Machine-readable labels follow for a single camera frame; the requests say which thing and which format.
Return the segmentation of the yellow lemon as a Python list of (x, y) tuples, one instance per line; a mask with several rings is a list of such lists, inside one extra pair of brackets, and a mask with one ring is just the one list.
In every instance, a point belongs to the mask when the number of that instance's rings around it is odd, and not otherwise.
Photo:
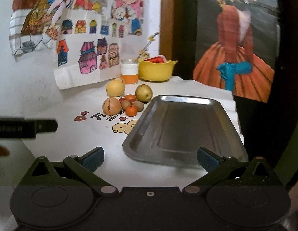
[(106, 85), (106, 93), (110, 97), (122, 96), (125, 92), (125, 83), (121, 80), (112, 80)]

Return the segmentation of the yellow-brown mango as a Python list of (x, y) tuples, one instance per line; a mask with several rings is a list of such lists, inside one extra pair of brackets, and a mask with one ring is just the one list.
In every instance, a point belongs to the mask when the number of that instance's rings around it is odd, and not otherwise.
[(136, 98), (141, 102), (149, 102), (153, 97), (153, 91), (149, 85), (139, 85), (135, 91)]

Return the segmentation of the houses drawing paper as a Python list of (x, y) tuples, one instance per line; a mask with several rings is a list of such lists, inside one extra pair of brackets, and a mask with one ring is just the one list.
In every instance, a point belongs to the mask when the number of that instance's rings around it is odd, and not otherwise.
[(91, 10), (67, 9), (60, 20), (54, 76), (61, 90), (120, 76), (120, 62), (139, 54), (130, 24)]

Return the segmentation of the white printed tablecloth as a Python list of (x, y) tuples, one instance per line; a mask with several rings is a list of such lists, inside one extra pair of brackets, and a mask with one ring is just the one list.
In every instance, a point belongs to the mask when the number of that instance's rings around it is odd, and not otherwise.
[(134, 117), (104, 116), (104, 87), (86, 90), (41, 113), (41, 118), (55, 118), (58, 129), (25, 145), (35, 157), (50, 161), (100, 146), (105, 160), (95, 174), (117, 188), (184, 187), (206, 173), (197, 162), (201, 146), (247, 159), (229, 91), (179, 77), (150, 87), (152, 101)]

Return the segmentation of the yellow flower twig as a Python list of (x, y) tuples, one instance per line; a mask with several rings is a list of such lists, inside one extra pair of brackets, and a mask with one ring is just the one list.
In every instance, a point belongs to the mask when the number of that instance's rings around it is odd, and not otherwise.
[(148, 42), (146, 43), (146, 45), (144, 46), (144, 48), (142, 48), (139, 51), (139, 55), (137, 57), (137, 61), (141, 62), (143, 60), (149, 59), (150, 58), (150, 53), (148, 52), (148, 48), (149, 46), (155, 41), (155, 37), (160, 35), (160, 32), (156, 32), (153, 35), (150, 35), (148, 38)]

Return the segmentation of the yellow plastic bowl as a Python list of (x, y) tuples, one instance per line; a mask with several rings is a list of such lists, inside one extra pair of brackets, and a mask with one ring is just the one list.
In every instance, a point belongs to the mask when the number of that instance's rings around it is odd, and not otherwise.
[(165, 82), (172, 77), (175, 61), (167, 61), (165, 63), (152, 63), (144, 60), (139, 63), (139, 77), (142, 80), (150, 82)]

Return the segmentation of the small orange tangerine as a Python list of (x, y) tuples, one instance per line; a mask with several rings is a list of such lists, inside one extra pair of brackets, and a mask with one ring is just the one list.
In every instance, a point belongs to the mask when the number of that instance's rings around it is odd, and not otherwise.
[(134, 117), (137, 115), (137, 112), (138, 112), (138, 109), (136, 106), (134, 105), (130, 105), (128, 106), (126, 109), (125, 109), (125, 114), (128, 116), (128, 117)]

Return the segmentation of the white and orange cup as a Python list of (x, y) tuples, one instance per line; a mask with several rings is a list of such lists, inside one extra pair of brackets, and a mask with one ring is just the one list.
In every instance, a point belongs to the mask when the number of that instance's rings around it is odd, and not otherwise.
[(120, 76), (127, 85), (137, 84), (139, 80), (139, 62), (123, 59), (120, 63)]

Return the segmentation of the striped tan melon fruit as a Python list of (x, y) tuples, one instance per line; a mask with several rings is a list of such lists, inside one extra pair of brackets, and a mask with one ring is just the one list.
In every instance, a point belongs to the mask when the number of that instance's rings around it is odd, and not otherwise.
[(118, 99), (110, 97), (103, 103), (103, 112), (106, 115), (116, 115), (121, 111), (121, 103)]

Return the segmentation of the metal baking tray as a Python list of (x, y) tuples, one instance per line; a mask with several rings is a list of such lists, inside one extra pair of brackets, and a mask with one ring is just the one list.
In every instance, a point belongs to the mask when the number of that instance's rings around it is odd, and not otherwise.
[(192, 96), (154, 97), (122, 147), (133, 160), (169, 166), (199, 167), (200, 147), (248, 161), (243, 140), (221, 103)]

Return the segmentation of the red object in bowl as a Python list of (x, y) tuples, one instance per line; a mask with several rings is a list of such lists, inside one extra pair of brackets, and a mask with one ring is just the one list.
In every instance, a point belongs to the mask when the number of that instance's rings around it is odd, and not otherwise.
[(167, 62), (167, 59), (164, 55), (158, 55), (156, 57), (145, 59), (145, 61), (152, 62), (152, 63), (165, 63)]

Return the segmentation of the brown kiwi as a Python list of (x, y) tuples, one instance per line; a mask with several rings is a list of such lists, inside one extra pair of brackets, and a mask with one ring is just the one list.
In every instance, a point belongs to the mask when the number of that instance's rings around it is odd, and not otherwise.
[(123, 110), (126, 110), (126, 108), (128, 108), (128, 107), (130, 107), (130, 106), (131, 106), (130, 101), (128, 101), (128, 100), (123, 100), (123, 101), (121, 101), (121, 108), (122, 108)]
[(132, 105), (137, 108), (138, 112), (142, 112), (144, 110), (144, 104), (141, 101), (136, 100), (132, 103)]

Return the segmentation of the brown wooden door frame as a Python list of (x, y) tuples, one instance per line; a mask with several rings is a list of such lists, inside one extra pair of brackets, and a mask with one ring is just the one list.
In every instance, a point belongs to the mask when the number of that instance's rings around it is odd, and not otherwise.
[(161, 0), (159, 53), (167, 59), (172, 58), (174, 4), (175, 0)]

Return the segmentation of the girl drawing paper left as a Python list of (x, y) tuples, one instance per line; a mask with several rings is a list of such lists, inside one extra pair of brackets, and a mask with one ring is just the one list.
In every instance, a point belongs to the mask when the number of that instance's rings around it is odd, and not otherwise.
[(59, 20), (77, 0), (13, 0), (10, 47), (14, 57), (53, 49), (59, 35)]

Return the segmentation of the orange dress painting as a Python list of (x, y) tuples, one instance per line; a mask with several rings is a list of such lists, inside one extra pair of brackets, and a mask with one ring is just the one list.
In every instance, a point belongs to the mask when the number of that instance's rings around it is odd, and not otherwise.
[(267, 102), (278, 34), (277, 0), (197, 0), (193, 79)]

